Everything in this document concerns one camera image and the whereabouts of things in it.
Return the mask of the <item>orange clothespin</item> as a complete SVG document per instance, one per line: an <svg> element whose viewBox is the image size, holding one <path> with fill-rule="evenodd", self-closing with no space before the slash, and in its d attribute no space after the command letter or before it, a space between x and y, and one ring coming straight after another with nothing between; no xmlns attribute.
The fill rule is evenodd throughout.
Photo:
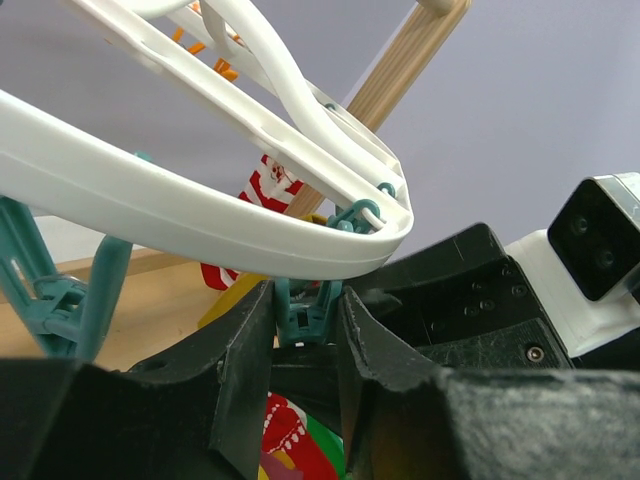
<svg viewBox="0 0 640 480"><path fill-rule="evenodd" d="M206 49L206 45L198 41L183 28L178 27L171 35L171 39L192 55L197 55Z"/></svg>
<svg viewBox="0 0 640 480"><path fill-rule="evenodd" d="M229 82L234 82L239 76L238 72L224 58L219 58L216 61L213 70Z"/></svg>

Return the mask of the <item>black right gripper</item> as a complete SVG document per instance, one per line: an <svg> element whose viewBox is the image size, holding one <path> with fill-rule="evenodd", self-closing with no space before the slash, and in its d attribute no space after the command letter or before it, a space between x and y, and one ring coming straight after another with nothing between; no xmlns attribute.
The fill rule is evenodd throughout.
<svg viewBox="0 0 640 480"><path fill-rule="evenodd" d="M539 303L527 294L397 291L380 322L428 359L479 369L639 370L639 348L607 344L572 361Z"/></svg>

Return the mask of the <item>red sock with white pattern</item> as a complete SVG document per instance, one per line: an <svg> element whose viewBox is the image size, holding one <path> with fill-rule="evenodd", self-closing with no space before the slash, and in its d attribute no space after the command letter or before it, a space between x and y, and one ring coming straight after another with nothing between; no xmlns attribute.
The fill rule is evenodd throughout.
<svg viewBox="0 0 640 480"><path fill-rule="evenodd" d="M288 399L268 393L263 422L261 453L284 451L304 479L338 479L331 463L306 427L306 414Z"/></svg>

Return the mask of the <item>wooden hanger stand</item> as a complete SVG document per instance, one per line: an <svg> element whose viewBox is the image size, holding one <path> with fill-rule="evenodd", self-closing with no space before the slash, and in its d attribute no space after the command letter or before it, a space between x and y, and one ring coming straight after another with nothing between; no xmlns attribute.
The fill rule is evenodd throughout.
<svg viewBox="0 0 640 480"><path fill-rule="evenodd" d="M255 67L241 73L232 65L232 60L239 55L238 49L244 44L244 39L219 10L218 3L221 1L137 2L160 10L162 17L157 22L157 27L164 30L170 39L174 31L180 27L204 43L206 49L193 56L208 62L212 69L219 58L228 61L239 76L234 82L225 79L227 82L240 83L254 96L263 96L263 74ZM239 3L242 14L247 14L250 7L254 6L248 1L226 2ZM376 136L377 129L414 84L458 25L468 7L465 1L422 1L417 5L351 103L348 106L339 104L344 109L351 127L364 126ZM282 42L279 36L275 40L269 40L267 45L274 48L278 42ZM309 81L306 80L306 83L309 93L313 96L327 96ZM255 174L252 192L256 197L254 202L239 199L245 203L259 205L262 209L281 217L293 218L348 235L367 236L324 227L322 223L334 213L334 207L338 204L333 203L320 190L268 155L261 169ZM104 236L109 234L93 231L60 217L28 208L57 269L87 282L96 250ZM346 279L320 279L308 275L294 278L257 271L237 271L274 276L275 279L283 277L342 282Z"/></svg>

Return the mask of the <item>green plastic bin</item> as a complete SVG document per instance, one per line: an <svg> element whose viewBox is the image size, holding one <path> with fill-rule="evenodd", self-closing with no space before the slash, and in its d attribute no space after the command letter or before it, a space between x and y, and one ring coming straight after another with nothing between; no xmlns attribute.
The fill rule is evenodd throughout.
<svg viewBox="0 0 640 480"><path fill-rule="evenodd" d="M339 479L347 479L344 444L341 437L307 415L306 427L312 439L331 463Z"/></svg>

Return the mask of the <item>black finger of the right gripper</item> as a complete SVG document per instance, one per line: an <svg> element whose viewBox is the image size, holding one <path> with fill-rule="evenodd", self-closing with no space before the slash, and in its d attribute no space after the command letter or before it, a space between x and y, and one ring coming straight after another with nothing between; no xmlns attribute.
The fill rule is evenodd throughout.
<svg viewBox="0 0 640 480"><path fill-rule="evenodd" d="M458 341L540 316L519 264L484 223L346 284L410 345Z"/></svg>

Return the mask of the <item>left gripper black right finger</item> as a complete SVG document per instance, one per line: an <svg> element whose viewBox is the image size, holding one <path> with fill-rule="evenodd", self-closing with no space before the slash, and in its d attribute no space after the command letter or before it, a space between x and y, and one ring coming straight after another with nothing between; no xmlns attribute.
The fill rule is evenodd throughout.
<svg viewBox="0 0 640 480"><path fill-rule="evenodd" d="M346 290L337 321L342 436L354 479L635 479L639 377L452 369Z"/></svg>

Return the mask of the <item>white round clip hanger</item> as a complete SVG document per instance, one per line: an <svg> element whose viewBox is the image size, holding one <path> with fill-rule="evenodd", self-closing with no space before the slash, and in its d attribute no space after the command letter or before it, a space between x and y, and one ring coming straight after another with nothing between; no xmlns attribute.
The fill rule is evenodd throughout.
<svg viewBox="0 0 640 480"><path fill-rule="evenodd" d="M264 94L229 83L157 27L143 2L1 6L1 193L38 212L196 262L320 279L368 273L416 230L397 156L351 127L261 9L218 8ZM336 110L324 107L333 103ZM372 198L393 232L348 235L238 195L268 155L335 204Z"/></svg>

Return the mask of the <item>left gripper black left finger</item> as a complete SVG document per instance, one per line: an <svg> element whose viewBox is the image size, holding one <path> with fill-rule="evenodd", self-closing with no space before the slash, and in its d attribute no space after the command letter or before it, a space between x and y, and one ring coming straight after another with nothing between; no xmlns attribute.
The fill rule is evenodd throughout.
<svg viewBox="0 0 640 480"><path fill-rule="evenodd" d="M5 479L254 479L274 337L272 286L126 372L1 363Z"/></svg>

